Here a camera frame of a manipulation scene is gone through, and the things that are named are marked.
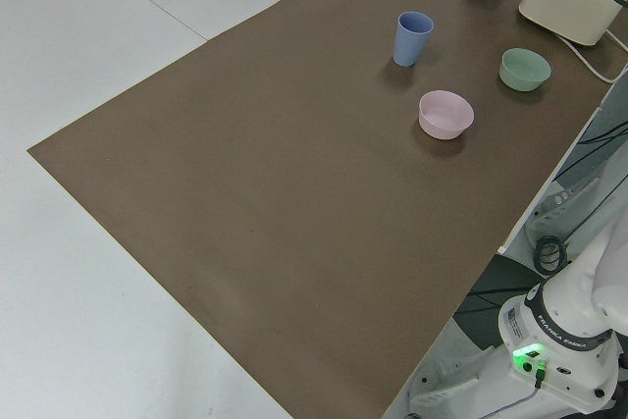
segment white floor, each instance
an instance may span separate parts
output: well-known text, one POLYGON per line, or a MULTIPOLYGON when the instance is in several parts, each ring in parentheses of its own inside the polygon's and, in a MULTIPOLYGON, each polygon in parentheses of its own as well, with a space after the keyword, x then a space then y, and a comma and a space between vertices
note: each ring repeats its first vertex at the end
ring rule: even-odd
POLYGON ((0 0, 0 417, 284 419, 26 153, 278 0, 0 0))

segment brown tablecloth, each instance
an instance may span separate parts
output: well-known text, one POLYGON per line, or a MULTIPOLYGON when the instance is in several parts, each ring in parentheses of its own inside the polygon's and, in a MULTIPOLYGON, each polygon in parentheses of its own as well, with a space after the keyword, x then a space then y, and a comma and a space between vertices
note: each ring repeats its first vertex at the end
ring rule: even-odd
POLYGON ((284 0, 30 152, 295 418, 376 419, 607 90, 518 2, 284 0), (549 82, 505 87, 510 47, 549 82), (417 129, 433 89, 461 138, 417 129))

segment plastic cup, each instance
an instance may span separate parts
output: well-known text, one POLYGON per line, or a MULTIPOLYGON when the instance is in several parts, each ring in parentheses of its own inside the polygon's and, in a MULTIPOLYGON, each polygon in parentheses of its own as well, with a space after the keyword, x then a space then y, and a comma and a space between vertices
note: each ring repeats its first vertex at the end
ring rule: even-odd
POLYGON ((514 90, 529 92, 551 76, 551 66, 543 56, 529 49, 513 48, 501 56, 499 78, 514 90))
POLYGON ((414 65, 433 30, 434 22, 421 12, 399 15, 392 59, 400 66, 414 65))
POLYGON ((473 108, 464 98, 447 90, 432 90, 419 101, 419 125, 436 139, 454 139, 471 126, 473 108))

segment blue cup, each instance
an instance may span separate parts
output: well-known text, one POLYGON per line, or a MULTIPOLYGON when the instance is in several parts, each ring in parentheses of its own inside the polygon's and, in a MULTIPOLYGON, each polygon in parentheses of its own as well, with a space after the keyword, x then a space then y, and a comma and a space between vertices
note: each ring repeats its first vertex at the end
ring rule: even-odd
POLYGON ((433 30, 434 22, 425 14, 405 12, 399 15, 392 59, 400 66, 414 65, 433 30))

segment brown table surface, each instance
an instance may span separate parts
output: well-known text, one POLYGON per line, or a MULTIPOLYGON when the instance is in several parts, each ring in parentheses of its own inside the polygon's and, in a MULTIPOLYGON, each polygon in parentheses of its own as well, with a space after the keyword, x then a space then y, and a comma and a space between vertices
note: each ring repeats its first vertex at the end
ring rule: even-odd
POLYGON ((518 2, 284 0, 30 152, 295 418, 375 419, 608 89, 518 2), (407 10, 436 23, 410 69, 407 10), (551 79, 504 86, 511 47, 551 79), (417 129, 433 89, 461 138, 417 129))

